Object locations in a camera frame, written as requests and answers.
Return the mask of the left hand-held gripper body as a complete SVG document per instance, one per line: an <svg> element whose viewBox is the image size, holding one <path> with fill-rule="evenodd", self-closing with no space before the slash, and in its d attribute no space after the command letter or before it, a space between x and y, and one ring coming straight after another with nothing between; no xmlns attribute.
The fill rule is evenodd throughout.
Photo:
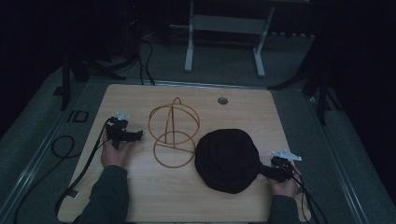
<svg viewBox="0 0 396 224"><path fill-rule="evenodd" d="M108 119L106 124L106 137L115 149L119 148L120 142L132 142L134 134L126 131L130 115L117 112L114 117Z"/></svg>

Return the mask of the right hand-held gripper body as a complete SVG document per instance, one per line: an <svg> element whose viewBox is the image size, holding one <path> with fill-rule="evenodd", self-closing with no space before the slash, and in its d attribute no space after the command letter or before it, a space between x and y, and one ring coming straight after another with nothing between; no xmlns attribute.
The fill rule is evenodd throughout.
<svg viewBox="0 0 396 224"><path fill-rule="evenodd" d="M302 161L303 158L298 156L288 149L283 149L281 151L273 151L273 158L271 159L271 164L275 169L274 180L282 183L288 179L291 179L294 175L294 169L291 165L292 161Z"/></svg>

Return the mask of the gold wire hat stand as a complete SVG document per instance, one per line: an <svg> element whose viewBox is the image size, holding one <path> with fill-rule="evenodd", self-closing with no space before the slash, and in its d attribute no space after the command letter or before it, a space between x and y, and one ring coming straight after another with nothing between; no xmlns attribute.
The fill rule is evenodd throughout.
<svg viewBox="0 0 396 224"><path fill-rule="evenodd" d="M195 156L194 137L201 127L198 113L179 97L155 107L148 116L148 131L154 139L156 162L166 168L181 168Z"/></svg>

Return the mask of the black hat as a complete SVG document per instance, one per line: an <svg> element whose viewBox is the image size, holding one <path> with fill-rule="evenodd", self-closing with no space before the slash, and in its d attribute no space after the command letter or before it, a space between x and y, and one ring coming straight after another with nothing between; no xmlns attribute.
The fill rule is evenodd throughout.
<svg viewBox="0 0 396 224"><path fill-rule="evenodd" d="M194 164L211 189L231 194L249 187L262 166L251 137L240 129L220 129L204 135L195 149Z"/></svg>

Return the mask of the person's right hand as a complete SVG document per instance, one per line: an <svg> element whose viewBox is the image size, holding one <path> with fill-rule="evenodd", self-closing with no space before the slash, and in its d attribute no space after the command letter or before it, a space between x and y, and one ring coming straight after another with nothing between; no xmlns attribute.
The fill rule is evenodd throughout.
<svg viewBox="0 0 396 224"><path fill-rule="evenodd" d="M294 170L293 178L288 179L282 183L277 182L274 179L267 177L272 195L286 196L295 198L298 191L298 182L300 181L300 170L296 166L292 166Z"/></svg>

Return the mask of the person's left hand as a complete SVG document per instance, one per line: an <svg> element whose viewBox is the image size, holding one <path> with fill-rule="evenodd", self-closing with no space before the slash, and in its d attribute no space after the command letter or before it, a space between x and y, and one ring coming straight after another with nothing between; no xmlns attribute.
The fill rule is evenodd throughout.
<svg viewBox="0 0 396 224"><path fill-rule="evenodd" d="M101 163L104 167L119 166L126 168L128 163L128 154L132 148L131 142L126 143L122 149L114 148L108 140L103 142L101 154Z"/></svg>

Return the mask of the black tripod stand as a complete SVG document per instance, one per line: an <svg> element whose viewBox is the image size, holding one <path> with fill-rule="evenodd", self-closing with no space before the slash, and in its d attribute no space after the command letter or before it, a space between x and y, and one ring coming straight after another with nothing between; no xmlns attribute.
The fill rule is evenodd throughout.
<svg viewBox="0 0 396 224"><path fill-rule="evenodd" d="M306 82L302 88L302 93L306 97L313 97L318 93L317 116L320 123L325 125L325 110L327 108L327 95L332 68L331 58L332 51L327 44L315 39L304 56L296 75L275 86L268 87L268 90L281 91L305 79Z"/></svg>
<svg viewBox="0 0 396 224"><path fill-rule="evenodd" d="M53 93L62 97L61 111L66 110L71 100L71 75L74 75L77 81L86 82L90 77L89 70L91 69L101 76L124 80L124 77L117 75L115 71L126 67L130 62L130 60L126 60L104 66L87 53L69 50L62 59L62 85L57 87Z"/></svg>

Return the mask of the white metal desk frame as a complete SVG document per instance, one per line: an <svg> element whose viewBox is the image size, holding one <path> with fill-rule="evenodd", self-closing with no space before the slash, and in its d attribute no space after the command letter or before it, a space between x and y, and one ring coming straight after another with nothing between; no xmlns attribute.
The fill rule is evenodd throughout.
<svg viewBox="0 0 396 224"><path fill-rule="evenodd" d="M262 49L269 33L270 24L275 14L275 7L269 7L265 19L248 19L224 16L212 16L196 14L194 12L194 0L190 0L188 46L185 57L184 71L190 72L193 64L194 32L206 31L227 35L256 35L259 42L252 48L253 58L256 66L257 76L265 77L264 63L262 60Z"/></svg>

